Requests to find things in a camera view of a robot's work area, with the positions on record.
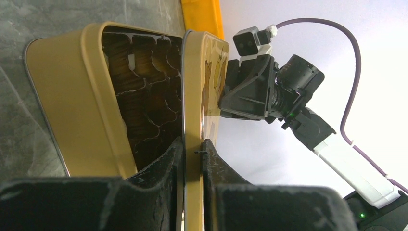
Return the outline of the silver tin lid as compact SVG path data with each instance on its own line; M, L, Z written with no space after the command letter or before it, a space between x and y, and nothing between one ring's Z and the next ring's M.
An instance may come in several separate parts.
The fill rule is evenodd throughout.
M216 142L229 61L229 44L206 31L188 30L182 41L181 78L185 147L184 228L204 230L203 177L198 151Z

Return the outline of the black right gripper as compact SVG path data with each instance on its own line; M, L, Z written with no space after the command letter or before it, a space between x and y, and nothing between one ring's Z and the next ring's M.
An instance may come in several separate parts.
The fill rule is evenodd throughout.
M320 70L298 55L282 67L269 54L242 62L230 60L218 104L220 115L269 124L293 118L305 108L324 78Z

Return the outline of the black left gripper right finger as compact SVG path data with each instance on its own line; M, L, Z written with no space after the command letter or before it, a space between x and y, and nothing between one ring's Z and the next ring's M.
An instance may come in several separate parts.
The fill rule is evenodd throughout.
M347 203L325 187L254 185L202 143L207 231L355 231Z

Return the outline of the gold chocolate tin box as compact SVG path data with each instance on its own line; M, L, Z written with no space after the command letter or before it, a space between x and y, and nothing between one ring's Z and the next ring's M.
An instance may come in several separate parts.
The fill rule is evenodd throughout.
M181 45L114 22L27 45L27 74L68 176L130 177L182 135Z

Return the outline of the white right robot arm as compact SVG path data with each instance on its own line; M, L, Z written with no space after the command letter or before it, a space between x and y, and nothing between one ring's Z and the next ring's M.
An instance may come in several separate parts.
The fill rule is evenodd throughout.
M282 122L299 142L322 159L352 188L345 200L361 231L405 231L408 196L377 172L322 117L307 107L325 76L293 55L279 67L269 54L230 60L221 115L241 120Z

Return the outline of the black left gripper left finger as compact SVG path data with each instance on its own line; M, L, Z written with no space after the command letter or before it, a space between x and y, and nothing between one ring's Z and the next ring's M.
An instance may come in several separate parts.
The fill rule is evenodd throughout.
M3 231L179 231L183 142L136 175L23 178L0 185Z

